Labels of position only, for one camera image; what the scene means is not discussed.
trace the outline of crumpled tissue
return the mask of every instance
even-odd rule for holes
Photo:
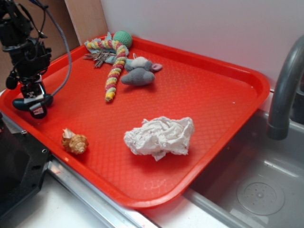
[[[171,120],[167,117],[146,119],[142,127],[133,128],[124,135],[124,141],[136,155],[151,154],[156,161],[166,153],[187,155],[190,137],[194,133],[193,120],[185,117]]]

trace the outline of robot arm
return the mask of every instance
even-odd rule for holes
[[[28,110],[34,118],[40,119],[46,116],[46,106],[53,100],[46,94],[41,80],[50,64],[51,49],[39,41],[39,38],[46,38],[40,31],[38,38],[30,36],[33,21],[27,10],[21,8],[30,19],[19,11],[13,0],[0,0],[0,41],[2,50],[9,53],[13,64],[6,87],[15,89],[20,82],[24,98],[15,99],[13,106]]]

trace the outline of orange plastic tray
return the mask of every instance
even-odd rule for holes
[[[71,77],[44,119],[13,108],[12,100],[21,97],[19,87],[2,94],[0,109],[98,189],[131,208],[149,208],[179,196],[269,94],[268,81],[259,72],[133,38],[129,57],[136,53],[163,69],[148,86],[118,82],[114,101],[107,103],[104,86],[111,65],[94,68],[94,61],[83,59],[85,53],[84,45],[72,51]],[[66,56],[51,63],[43,76],[48,93],[66,72]],[[155,161],[150,155],[132,154],[125,145],[126,131],[160,116],[193,119],[188,155],[167,154]],[[65,128],[87,136],[90,144],[84,154],[64,150]]]

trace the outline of faucet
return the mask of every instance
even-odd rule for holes
[[[282,140],[288,135],[289,119],[304,124],[304,35],[290,49],[277,81],[270,106],[269,138]]]

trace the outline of wooden panel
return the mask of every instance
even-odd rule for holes
[[[108,31],[100,0],[65,0],[78,40],[83,44]]]

